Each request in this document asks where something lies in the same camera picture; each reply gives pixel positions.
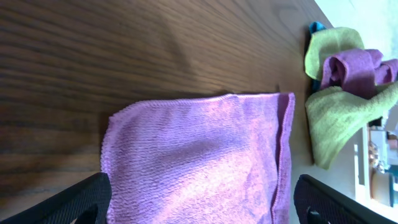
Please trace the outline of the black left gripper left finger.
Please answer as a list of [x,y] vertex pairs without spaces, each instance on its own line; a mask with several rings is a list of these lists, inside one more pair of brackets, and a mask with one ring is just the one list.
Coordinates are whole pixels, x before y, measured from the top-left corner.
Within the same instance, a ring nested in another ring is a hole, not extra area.
[[98,172],[37,205],[13,215],[3,224],[106,223],[111,200],[106,173]]

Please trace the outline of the purple microfiber cloth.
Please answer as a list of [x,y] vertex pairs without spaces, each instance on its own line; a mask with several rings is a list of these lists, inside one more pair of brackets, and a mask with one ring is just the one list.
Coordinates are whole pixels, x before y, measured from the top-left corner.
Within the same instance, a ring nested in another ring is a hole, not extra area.
[[112,115],[108,223],[287,223],[293,93],[149,100]]

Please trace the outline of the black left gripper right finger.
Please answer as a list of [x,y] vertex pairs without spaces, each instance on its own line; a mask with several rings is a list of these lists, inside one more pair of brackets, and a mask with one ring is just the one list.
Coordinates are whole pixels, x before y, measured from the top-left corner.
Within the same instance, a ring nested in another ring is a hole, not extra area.
[[307,174],[296,183],[294,205],[300,224],[397,224]]

